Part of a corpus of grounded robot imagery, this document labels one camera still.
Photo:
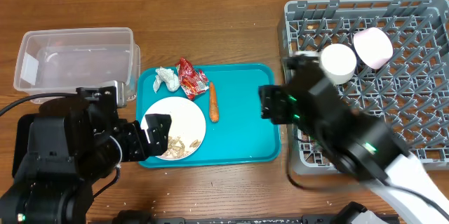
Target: green led light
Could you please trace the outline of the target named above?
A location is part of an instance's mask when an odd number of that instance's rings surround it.
[[[25,214],[19,213],[19,214],[17,215],[17,221],[18,221],[19,223],[25,221]]]
[[[365,143],[365,149],[369,151],[371,154],[374,154],[376,152],[376,148],[373,147],[370,143]]]
[[[289,95],[288,98],[290,98],[291,101],[296,102],[296,98],[294,98],[292,95]]]

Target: pink cup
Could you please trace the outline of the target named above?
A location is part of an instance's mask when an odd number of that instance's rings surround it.
[[[392,56],[393,45],[379,28],[370,27],[354,35],[354,50],[370,68],[381,68]]]

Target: crumpled wrapper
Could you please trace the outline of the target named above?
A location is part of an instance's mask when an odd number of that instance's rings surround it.
[[[167,89],[171,92],[176,91],[180,87],[180,79],[173,70],[160,67],[156,70],[156,73],[156,80],[153,83],[155,93],[159,90],[163,81],[166,83]]]
[[[180,58],[180,61],[175,66],[180,78],[181,88],[190,100],[209,89],[209,79],[204,72],[202,70],[197,72],[188,60]]]

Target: white plate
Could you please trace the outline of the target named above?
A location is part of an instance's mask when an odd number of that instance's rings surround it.
[[[168,137],[180,137],[180,140],[185,145],[185,151],[190,152],[181,158],[162,156],[158,158],[169,161],[184,159],[193,154],[203,143],[206,135],[206,119],[198,105],[186,98],[163,98],[148,108],[145,114],[169,114],[171,116],[171,126]],[[144,130],[148,129],[145,116],[142,118],[140,127]],[[198,147],[190,147],[195,140],[200,140]]]

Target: carrot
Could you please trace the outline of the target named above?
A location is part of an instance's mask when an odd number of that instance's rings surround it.
[[[215,92],[215,86],[213,82],[209,86],[210,99],[209,99],[209,117],[212,122],[218,121],[218,103],[217,103],[217,93]]]

